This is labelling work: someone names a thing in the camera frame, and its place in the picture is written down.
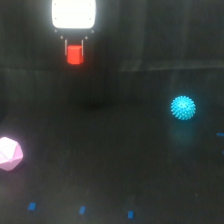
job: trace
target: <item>spiky ball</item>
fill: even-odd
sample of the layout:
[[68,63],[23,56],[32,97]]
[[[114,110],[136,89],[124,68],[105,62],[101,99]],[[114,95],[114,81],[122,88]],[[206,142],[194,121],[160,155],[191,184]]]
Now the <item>spiky ball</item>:
[[194,101],[186,96],[175,98],[171,104],[172,114],[179,120],[189,120],[195,114]]

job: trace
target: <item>dark background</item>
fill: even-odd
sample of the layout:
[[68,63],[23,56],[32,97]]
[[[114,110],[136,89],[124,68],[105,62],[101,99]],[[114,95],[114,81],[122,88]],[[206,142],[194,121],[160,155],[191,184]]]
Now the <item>dark background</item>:
[[24,151],[0,172],[0,223],[224,222],[223,1],[97,0],[81,66],[50,0],[0,4],[0,134]]
[[34,108],[68,100],[148,103],[153,94],[163,97],[172,89],[175,95],[178,88],[184,93],[181,86],[188,86],[222,105],[222,1],[97,4],[98,30],[87,58],[92,67],[78,69],[66,64],[50,0],[1,1],[1,99]]

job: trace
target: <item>glowing object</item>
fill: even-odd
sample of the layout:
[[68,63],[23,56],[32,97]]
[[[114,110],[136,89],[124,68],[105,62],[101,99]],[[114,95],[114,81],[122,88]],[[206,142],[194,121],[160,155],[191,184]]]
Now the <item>glowing object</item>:
[[189,120],[195,114],[196,108],[193,100],[186,96],[180,96],[171,104],[172,114],[179,120]]
[[95,17],[95,0],[52,0],[52,21],[56,28],[90,29]]
[[0,168],[10,171],[23,159],[23,152],[18,142],[3,137],[0,139]]

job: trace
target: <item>dark floor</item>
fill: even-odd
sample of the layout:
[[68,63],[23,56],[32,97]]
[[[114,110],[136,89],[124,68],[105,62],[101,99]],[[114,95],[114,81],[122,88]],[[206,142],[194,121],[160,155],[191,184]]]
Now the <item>dark floor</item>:
[[24,162],[0,171],[0,223],[223,224],[224,111],[179,122],[160,103],[10,113]]

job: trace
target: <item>pink dice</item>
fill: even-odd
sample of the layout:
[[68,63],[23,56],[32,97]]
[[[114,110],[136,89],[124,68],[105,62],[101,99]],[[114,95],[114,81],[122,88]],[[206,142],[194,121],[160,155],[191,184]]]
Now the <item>pink dice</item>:
[[23,151],[18,142],[7,137],[0,138],[0,168],[13,170],[23,159]]

